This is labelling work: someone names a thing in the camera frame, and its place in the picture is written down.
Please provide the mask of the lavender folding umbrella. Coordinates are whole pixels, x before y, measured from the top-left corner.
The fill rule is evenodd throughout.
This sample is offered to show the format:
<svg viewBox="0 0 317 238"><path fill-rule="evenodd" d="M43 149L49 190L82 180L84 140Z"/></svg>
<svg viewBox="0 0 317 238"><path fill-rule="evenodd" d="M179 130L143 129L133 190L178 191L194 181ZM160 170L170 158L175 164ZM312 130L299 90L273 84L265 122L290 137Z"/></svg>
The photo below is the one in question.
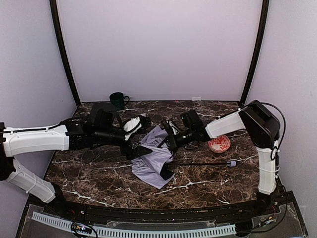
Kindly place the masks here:
<svg viewBox="0 0 317 238"><path fill-rule="evenodd" d="M153 128L139 141L139 145L146 148L149 153L131 161L132 173L157 189L163 188L175 176L175 173L168 169L168 164L173 161L173 155L163 141L167 136L167 132L160 126Z"/></svg>

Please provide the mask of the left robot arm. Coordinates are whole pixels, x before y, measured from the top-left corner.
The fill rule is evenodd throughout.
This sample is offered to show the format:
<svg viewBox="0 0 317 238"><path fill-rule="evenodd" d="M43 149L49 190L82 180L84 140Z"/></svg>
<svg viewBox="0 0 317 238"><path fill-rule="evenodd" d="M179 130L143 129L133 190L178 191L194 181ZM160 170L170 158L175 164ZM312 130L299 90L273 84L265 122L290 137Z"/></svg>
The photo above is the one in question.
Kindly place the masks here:
<svg viewBox="0 0 317 238"><path fill-rule="evenodd" d="M96 103L85 116L72 117L46 127L12 128L0 124L0 179L12 183L46 204L62 203L60 188L27 170L16 155L40 151L66 151L118 146L133 160L149 150L133 146L131 138L151 126L151 119L139 115L122 121L115 106Z"/></svg>

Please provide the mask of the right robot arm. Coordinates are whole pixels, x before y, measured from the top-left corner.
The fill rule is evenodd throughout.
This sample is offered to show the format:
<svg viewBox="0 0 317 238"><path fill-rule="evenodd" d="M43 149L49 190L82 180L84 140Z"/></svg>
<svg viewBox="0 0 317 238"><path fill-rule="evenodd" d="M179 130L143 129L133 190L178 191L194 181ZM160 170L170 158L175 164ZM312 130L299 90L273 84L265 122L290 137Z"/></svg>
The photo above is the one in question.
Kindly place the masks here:
<svg viewBox="0 0 317 238"><path fill-rule="evenodd" d="M267 109L268 103L254 100L251 103L204 124L195 110L181 115L185 131L179 131L172 123L163 120L167 132L165 142L172 152L193 141L208 142L220 136L246 130L256 147L259 158L260 180L257 200L269 203L277 187L279 149L286 131L286 123Z"/></svg>

